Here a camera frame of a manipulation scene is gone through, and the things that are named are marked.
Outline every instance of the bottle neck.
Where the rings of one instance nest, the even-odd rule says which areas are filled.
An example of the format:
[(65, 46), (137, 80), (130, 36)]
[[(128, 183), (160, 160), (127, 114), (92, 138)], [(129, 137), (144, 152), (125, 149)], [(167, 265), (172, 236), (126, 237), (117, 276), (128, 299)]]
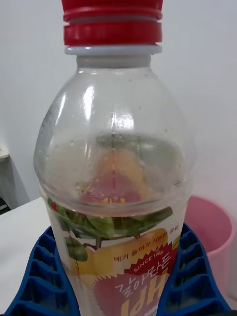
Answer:
[(77, 56), (80, 68), (143, 68), (149, 67), (151, 55)]

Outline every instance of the pink container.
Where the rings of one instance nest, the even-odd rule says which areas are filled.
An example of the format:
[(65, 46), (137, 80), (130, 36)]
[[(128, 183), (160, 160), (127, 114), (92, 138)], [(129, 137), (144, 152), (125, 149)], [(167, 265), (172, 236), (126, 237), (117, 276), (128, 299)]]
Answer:
[(235, 227), (227, 211), (207, 199), (192, 196), (185, 223), (195, 232), (206, 249), (216, 284), (222, 293), (228, 291), (231, 245)]

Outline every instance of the clear plastic bottle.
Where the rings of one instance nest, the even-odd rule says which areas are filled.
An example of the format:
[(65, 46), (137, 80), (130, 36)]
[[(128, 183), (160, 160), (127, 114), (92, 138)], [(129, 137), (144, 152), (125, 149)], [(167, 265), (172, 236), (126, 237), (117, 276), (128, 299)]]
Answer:
[(195, 149), (150, 68), (162, 2), (92, 2), (63, 1), (77, 70), (44, 119), (34, 165), (82, 316), (149, 315), (175, 261)]

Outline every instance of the white table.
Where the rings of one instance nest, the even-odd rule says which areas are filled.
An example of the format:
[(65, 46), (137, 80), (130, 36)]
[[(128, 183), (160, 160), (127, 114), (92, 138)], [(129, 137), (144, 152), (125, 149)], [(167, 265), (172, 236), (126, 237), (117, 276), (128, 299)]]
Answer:
[(0, 314), (14, 299), (30, 252), (49, 226), (42, 198), (0, 216)]

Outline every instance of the red bottle cap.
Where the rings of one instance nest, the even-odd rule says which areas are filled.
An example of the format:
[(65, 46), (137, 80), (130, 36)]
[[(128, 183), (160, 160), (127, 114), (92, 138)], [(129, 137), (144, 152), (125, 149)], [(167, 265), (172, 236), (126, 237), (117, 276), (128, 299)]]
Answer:
[(68, 46), (162, 42), (163, 0), (62, 0)]

